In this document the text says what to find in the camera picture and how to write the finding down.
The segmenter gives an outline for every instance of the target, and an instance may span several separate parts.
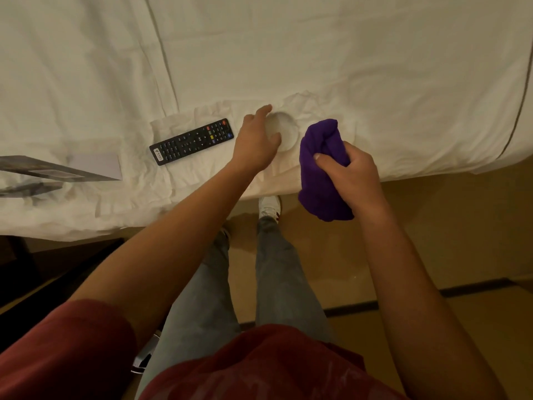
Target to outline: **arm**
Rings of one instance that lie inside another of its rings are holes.
[[[95,299],[116,307],[141,348],[196,272],[244,190],[274,159],[281,136],[268,140],[265,134],[271,109],[245,116],[226,167],[107,257],[70,300]]]
[[[398,224],[372,157],[345,146],[348,167],[323,154],[316,163],[361,224],[387,340],[406,393],[417,399],[506,398]]]

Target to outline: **remote control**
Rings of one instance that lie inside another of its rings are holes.
[[[150,151],[156,163],[164,165],[231,139],[233,132],[230,123],[227,119],[221,119],[153,144]]]

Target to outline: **purple cloth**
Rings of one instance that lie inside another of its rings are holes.
[[[352,210],[338,194],[328,174],[316,165],[315,153],[327,154],[344,167],[350,164],[336,120],[321,120],[308,127],[303,136],[300,143],[302,190],[298,200],[320,220],[352,220]]]

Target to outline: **white bed linen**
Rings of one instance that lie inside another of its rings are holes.
[[[237,132],[273,102],[301,134],[333,117],[384,180],[483,168],[509,140],[532,22],[533,0],[0,0],[0,154],[116,152],[124,178],[4,198],[0,234],[71,241],[153,221],[231,157],[228,142],[158,167],[147,147],[174,133],[150,122],[174,114],[183,130],[227,117]],[[2,173],[0,188],[25,179]],[[299,188],[295,148],[243,198]]]

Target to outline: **gray jeans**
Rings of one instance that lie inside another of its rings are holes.
[[[170,308],[135,398],[160,372],[190,359],[213,355],[241,333],[230,297],[228,249],[228,240],[220,232]],[[285,324],[316,340],[333,340],[323,309],[305,279],[296,249],[268,216],[259,219],[257,224],[255,272],[257,326]]]

